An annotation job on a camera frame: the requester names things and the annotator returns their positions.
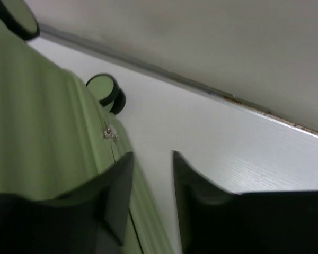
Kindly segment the green hard-shell suitcase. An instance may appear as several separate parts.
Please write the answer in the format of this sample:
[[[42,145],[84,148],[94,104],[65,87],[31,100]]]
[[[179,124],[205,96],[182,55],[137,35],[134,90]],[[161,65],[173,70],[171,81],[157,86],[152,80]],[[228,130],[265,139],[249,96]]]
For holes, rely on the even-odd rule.
[[[115,114],[123,91],[111,76],[103,93],[29,46],[40,34],[25,1],[0,1],[0,194],[46,201],[134,155],[120,253],[172,253],[153,194]]]

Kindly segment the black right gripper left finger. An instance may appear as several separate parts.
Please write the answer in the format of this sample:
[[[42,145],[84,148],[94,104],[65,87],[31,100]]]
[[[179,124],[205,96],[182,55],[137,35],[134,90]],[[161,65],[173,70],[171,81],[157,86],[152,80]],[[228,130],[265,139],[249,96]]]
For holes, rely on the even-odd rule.
[[[0,253],[120,253],[133,168],[129,152],[104,173],[55,199],[0,194]]]

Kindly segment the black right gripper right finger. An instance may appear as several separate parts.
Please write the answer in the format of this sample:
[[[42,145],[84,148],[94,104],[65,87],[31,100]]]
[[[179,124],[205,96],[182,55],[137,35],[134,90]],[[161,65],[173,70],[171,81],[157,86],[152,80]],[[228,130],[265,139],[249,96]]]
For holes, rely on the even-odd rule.
[[[318,253],[318,190],[235,194],[172,162],[183,253]]]

